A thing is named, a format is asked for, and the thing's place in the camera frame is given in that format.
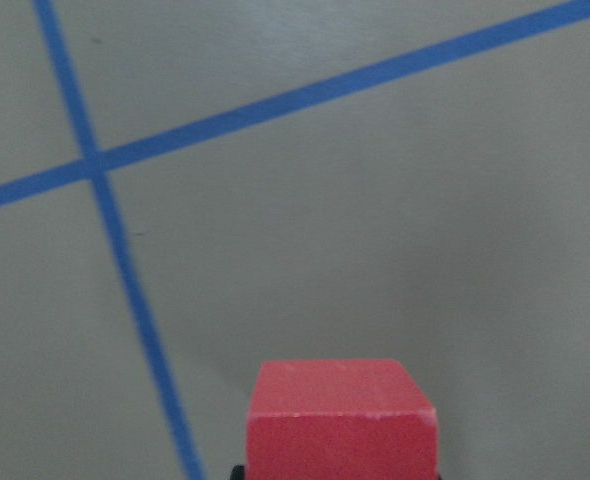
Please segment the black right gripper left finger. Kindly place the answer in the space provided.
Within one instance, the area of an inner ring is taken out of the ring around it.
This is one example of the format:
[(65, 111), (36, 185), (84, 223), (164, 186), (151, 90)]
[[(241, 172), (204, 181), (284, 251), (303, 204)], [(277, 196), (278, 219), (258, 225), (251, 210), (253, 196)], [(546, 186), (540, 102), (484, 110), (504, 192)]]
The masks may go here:
[(245, 466), (235, 465), (229, 477), (229, 480), (244, 480), (245, 479)]

